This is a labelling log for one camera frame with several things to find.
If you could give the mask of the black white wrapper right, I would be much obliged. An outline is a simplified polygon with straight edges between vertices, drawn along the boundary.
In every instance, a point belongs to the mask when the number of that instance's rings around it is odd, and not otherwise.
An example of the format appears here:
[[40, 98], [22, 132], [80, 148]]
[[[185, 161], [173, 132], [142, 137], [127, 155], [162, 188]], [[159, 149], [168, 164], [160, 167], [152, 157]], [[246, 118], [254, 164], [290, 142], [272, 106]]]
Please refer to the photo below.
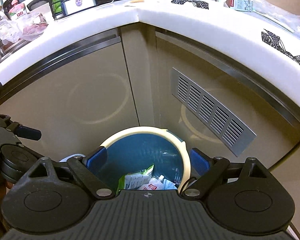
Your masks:
[[293, 43], [289, 42], [285, 46], [281, 37], [266, 29], [261, 31], [261, 40], [280, 53], [286, 55], [300, 66], [300, 48], [294, 46]]

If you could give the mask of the red white sauce pouch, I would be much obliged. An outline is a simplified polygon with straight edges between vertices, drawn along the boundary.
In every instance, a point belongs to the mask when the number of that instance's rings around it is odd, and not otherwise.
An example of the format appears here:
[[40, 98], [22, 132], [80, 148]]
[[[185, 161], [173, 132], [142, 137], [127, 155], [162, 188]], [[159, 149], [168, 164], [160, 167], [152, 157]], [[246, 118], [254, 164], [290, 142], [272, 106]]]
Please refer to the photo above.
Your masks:
[[141, 185], [138, 188], [138, 190], [142, 190], [142, 191], [163, 190], [164, 189], [163, 180], [164, 180], [163, 175], [159, 176], [159, 178], [152, 177], [148, 183]]

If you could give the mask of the blue trash bin white rim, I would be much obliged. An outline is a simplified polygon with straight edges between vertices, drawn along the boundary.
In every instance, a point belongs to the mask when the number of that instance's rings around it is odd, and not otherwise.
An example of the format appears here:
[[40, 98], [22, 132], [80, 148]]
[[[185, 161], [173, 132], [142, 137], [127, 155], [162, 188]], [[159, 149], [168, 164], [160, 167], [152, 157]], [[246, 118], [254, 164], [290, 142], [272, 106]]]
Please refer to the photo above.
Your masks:
[[190, 178], [191, 163], [186, 142], [167, 129], [128, 128], [115, 133], [101, 145], [107, 150], [107, 160], [96, 176], [114, 190], [122, 176], [151, 165], [154, 166], [153, 176], [163, 175], [179, 190]]

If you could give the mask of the white blue milk carton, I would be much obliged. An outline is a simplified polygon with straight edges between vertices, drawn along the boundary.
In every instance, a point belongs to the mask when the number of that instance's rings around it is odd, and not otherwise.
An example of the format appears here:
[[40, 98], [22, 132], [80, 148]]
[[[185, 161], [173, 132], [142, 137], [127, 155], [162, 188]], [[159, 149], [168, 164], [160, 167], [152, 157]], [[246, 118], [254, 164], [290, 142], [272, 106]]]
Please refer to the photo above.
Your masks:
[[226, 0], [226, 5], [236, 11], [252, 12], [253, 0]]

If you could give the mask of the smartphone with lit screen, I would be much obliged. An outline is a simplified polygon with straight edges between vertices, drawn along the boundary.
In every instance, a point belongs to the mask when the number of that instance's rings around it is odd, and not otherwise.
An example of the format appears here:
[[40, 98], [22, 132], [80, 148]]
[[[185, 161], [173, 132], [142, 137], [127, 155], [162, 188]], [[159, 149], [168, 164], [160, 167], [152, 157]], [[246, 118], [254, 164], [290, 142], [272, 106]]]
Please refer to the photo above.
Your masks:
[[62, 12], [64, 16], [87, 10], [98, 5], [97, 0], [64, 0], [62, 2]]

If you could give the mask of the black white patterned wrapper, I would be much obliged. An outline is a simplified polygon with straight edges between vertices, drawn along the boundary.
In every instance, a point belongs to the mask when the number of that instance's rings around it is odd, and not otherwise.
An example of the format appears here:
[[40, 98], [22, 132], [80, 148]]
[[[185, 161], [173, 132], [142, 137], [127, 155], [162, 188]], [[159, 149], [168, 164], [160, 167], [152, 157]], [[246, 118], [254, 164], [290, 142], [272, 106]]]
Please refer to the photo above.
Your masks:
[[172, 4], [178, 4], [178, 5], [191, 4], [196, 8], [209, 10], [209, 4], [205, 1], [200, 1], [200, 0], [171, 0], [171, 3]]

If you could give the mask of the crumpled clear plastic bag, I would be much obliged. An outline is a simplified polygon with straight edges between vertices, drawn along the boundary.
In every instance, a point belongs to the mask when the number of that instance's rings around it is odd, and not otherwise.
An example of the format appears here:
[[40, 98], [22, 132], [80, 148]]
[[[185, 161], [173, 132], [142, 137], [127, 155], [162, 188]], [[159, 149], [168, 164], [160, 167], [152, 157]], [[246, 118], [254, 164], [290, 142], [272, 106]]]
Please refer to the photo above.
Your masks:
[[0, 39], [11, 43], [33, 41], [44, 33], [48, 25], [42, 13], [27, 14], [16, 20], [1, 20]]

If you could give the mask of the pink soap dispenser bottle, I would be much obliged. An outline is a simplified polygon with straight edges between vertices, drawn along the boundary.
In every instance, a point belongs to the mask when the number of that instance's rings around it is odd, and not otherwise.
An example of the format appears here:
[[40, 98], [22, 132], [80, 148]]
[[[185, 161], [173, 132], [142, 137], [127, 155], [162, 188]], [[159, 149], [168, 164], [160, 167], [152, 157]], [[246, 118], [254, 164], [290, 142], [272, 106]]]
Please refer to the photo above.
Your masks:
[[6, 0], [3, 9], [10, 20], [17, 20], [27, 14], [25, 4], [19, 0]]

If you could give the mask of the green white snack bag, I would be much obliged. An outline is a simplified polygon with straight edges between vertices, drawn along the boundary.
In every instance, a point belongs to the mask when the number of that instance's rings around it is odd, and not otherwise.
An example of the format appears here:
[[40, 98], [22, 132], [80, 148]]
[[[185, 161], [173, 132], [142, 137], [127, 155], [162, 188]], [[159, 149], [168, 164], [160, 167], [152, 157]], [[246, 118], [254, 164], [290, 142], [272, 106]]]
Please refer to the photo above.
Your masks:
[[148, 183], [152, 178], [153, 169], [154, 165], [151, 165], [147, 169], [123, 175], [119, 179], [117, 192], [120, 192], [121, 190], [138, 189], [143, 184]]

